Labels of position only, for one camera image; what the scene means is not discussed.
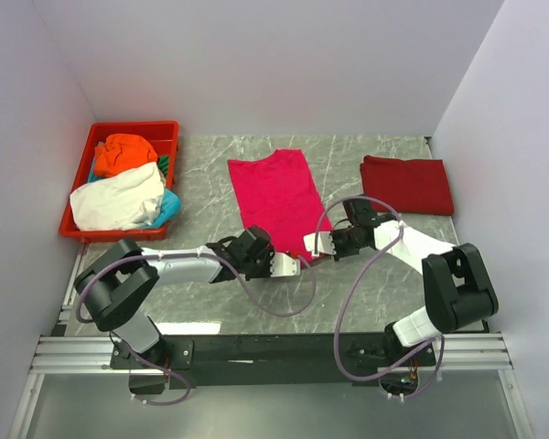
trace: marble tabletop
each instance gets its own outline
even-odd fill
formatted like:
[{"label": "marble tabletop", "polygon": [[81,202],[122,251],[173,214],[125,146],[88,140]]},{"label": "marble tabletop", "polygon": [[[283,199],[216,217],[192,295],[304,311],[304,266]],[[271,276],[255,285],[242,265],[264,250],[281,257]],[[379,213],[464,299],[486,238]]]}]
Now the marble tabletop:
[{"label": "marble tabletop", "polygon": [[[423,137],[385,136],[192,136],[179,139],[174,192],[182,209],[168,226],[164,241],[140,242],[155,249],[191,249],[242,231],[240,211],[233,193],[226,161],[256,160],[276,149],[301,149],[324,204],[360,194],[359,165],[365,155],[403,159],[430,158]],[[329,215],[332,223],[345,217],[341,206]],[[442,241],[457,242],[450,217],[403,215],[407,224]],[[87,266],[110,246],[91,244],[81,266]],[[174,284],[155,288],[142,309],[166,334],[222,333],[328,333],[333,330],[340,304],[362,264],[374,253],[340,262],[318,262],[317,295],[303,313],[279,318],[253,305],[237,282],[221,284]],[[308,297],[307,272],[300,277],[252,280],[251,287],[264,304],[288,312]],[[403,262],[385,256],[375,263],[353,296],[343,331],[382,331],[384,327],[423,306],[421,276]],[[482,330],[481,323],[469,330]],[[82,325],[71,316],[66,336],[100,335],[95,325]]]}]

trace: gray wall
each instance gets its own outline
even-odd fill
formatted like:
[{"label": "gray wall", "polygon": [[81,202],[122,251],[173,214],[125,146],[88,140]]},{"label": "gray wall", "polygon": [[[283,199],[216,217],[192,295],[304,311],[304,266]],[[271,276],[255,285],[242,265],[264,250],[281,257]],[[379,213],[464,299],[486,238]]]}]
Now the gray wall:
[{"label": "gray wall", "polygon": [[502,0],[35,0],[99,120],[432,134]]},{"label": "gray wall", "polygon": [[27,0],[0,0],[0,438],[77,246],[58,238],[92,112]]},{"label": "gray wall", "polygon": [[507,0],[432,142],[457,231],[478,244],[501,300],[538,437],[549,438],[549,1]]}]

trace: red fabric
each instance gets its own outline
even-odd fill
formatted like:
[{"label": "red fabric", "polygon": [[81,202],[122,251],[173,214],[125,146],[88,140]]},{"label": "red fabric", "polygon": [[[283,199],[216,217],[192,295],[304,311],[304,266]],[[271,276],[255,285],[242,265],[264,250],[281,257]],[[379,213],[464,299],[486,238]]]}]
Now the red fabric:
[{"label": "red fabric", "polygon": [[[402,213],[453,215],[446,170],[442,160],[399,160],[366,155],[360,165],[364,194]],[[375,209],[386,209],[372,203]]]},{"label": "red fabric", "polygon": [[[228,168],[244,227],[261,227],[278,252],[299,252],[311,262],[303,237],[315,232],[324,207],[303,153],[277,149],[255,162],[228,160]],[[321,230],[331,230],[328,218]]]}]

